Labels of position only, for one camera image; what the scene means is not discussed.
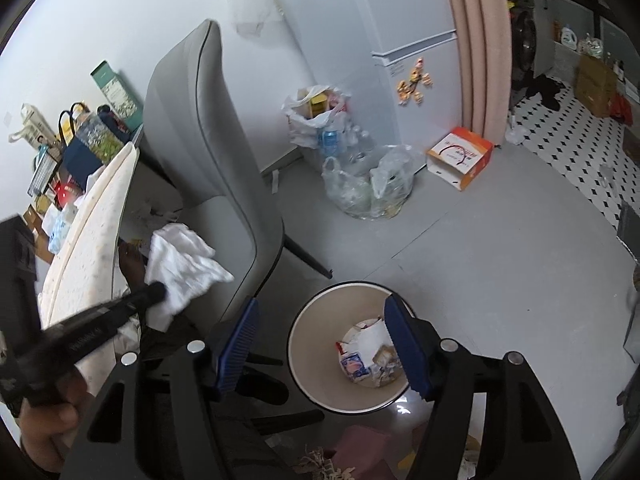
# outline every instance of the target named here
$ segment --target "green box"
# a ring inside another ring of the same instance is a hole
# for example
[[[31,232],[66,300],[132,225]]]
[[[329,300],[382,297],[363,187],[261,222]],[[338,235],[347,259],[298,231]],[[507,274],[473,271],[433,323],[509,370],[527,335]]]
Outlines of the green box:
[[[94,81],[107,98],[111,109],[122,119],[127,128],[134,132],[142,124],[142,105],[126,88],[109,63],[103,61],[91,72]]]

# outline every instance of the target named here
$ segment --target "orange and white box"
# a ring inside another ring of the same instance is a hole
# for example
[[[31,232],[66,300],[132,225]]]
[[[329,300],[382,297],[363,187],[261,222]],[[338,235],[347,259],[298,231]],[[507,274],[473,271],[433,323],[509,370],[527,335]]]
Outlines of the orange and white box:
[[[478,134],[454,128],[427,152],[427,168],[462,191],[489,163],[493,148]]]

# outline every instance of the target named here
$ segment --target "washing machine door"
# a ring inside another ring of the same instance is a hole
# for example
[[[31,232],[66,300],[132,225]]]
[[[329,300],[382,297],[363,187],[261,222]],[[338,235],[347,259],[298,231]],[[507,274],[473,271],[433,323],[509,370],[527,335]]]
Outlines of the washing machine door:
[[[511,25],[513,79],[520,81],[533,68],[536,58],[536,24],[529,9],[520,10]]]

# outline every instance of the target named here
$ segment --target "gray chair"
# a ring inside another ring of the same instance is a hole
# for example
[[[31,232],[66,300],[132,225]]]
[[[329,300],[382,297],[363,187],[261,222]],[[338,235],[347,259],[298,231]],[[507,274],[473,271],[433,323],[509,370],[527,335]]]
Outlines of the gray chair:
[[[146,92],[144,123],[143,149],[182,195],[178,221],[213,247],[235,277],[186,309],[203,334],[258,293],[283,247],[331,278],[284,232],[226,90],[216,22],[205,20],[160,60]]]

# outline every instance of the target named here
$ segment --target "baseboard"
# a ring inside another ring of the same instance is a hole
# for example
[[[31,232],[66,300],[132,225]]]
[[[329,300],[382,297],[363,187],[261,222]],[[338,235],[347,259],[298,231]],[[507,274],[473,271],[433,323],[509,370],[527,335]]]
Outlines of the baseboard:
[[[287,152],[283,156],[281,156],[273,164],[270,164],[266,168],[264,168],[260,172],[260,174],[262,176],[268,176],[271,173],[273,173],[273,170],[282,170],[283,168],[286,168],[289,164],[293,164],[294,162],[296,162],[299,158],[302,158],[302,153],[300,153],[300,150],[296,146],[295,148],[290,150],[290,152]]]

